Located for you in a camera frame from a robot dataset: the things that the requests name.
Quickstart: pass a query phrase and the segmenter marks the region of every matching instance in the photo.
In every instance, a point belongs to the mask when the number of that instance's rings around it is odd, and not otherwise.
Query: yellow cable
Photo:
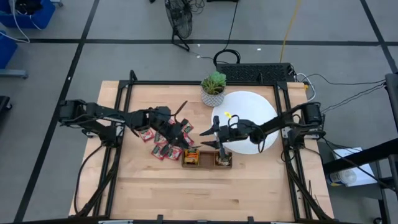
[[[289,27],[287,28],[287,31],[285,34],[284,43],[282,44],[282,51],[280,51],[279,63],[282,63],[282,58],[284,57],[286,39],[287,39],[287,36],[289,35],[290,29],[292,28],[293,22],[296,19],[297,11],[299,10],[300,5],[301,5],[301,0],[297,0],[296,7],[294,8],[293,16],[290,20]]]

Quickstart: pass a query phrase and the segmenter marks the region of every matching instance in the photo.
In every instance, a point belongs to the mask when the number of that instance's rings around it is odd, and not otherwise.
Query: potted plant
[[[201,82],[201,100],[207,106],[219,106],[225,95],[226,75],[213,72]]]

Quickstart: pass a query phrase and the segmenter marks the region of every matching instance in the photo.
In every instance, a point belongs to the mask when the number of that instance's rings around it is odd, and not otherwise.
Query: succulent
[[[224,91],[226,75],[220,72],[213,72],[201,83],[205,92],[210,95],[218,95]]]

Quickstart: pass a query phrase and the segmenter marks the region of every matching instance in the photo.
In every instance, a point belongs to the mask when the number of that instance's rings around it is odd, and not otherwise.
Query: small wooden tray
[[[182,154],[181,165],[184,168],[194,168],[194,169],[231,169],[232,168],[232,152],[228,155],[231,156],[231,163],[229,166],[219,166],[216,165],[216,156],[218,151],[200,151],[198,165],[184,164],[184,154]]]

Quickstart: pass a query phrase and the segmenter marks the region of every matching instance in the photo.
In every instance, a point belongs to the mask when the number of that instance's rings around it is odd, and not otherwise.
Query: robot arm
[[[302,111],[301,123],[293,122],[293,115],[298,110]],[[236,117],[237,122],[230,124],[230,121]],[[202,144],[211,146],[215,149],[220,149],[220,156],[225,155],[222,144],[224,142],[241,141],[247,138],[254,144],[260,144],[265,138],[280,129],[286,129],[290,144],[297,142],[297,139],[311,133],[312,130],[318,129],[322,125],[322,116],[320,113],[319,103],[304,103],[298,105],[288,111],[283,112],[281,115],[276,116],[270,121],[256,125],[250,120],[239,119],[238,115],[232,116],[228,120],[228,125],[220,127],[220,120],[218,116],[213,118],[213,126],[201,133],[201,136],[216,134],[216,140],[212,142],[202,142]]]
[[[185,106],[185,103],[177,110],[176,114]],[[170,109],[166,106],[125,113],[96,103],[86,103],[83,100],[66,100],[61,102],[58,121],[65,126],[78,125],[83,128],[82,132],[86,135],[88,133],[98,135],[103,144],[108,147],[119,146],[118,127],[105,126],[97,122],[97,119],[126,125],[136,136],[138,136],[136,131],[153,128],[163,135],[171,145],[183,149],[189,148],[182,133],[182,128],[188,121],[184,119],[181,123],[176,121],[174,124],[170,124],[171,116]]]

